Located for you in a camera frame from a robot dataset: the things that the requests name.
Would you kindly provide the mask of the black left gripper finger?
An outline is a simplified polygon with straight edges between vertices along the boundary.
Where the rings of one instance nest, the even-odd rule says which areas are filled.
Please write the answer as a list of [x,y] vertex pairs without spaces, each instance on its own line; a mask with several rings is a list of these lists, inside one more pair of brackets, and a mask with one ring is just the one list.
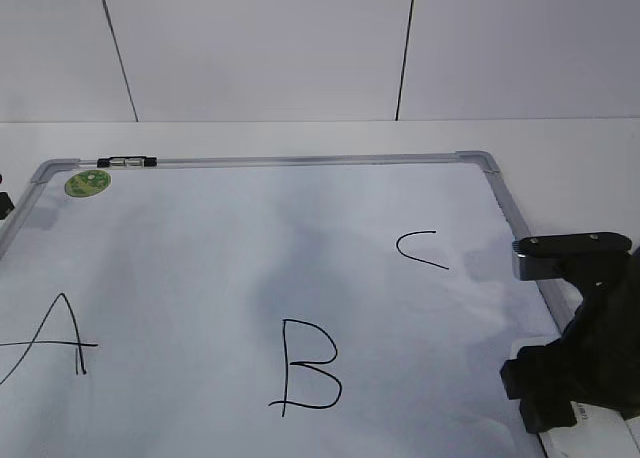
[[14,203],[6,191],[0,191],[0,220],[4,221],[14,210]]

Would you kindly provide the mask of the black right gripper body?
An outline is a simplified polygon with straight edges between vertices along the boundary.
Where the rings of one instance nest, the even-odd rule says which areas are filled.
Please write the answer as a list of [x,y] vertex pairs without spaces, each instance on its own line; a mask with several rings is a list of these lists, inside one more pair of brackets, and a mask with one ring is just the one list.
[[557,262],[582,302],[559,338],[522,347],[500,377],[529,433],[573,427],[576,403],[639,414],[639,254],[611,252]]

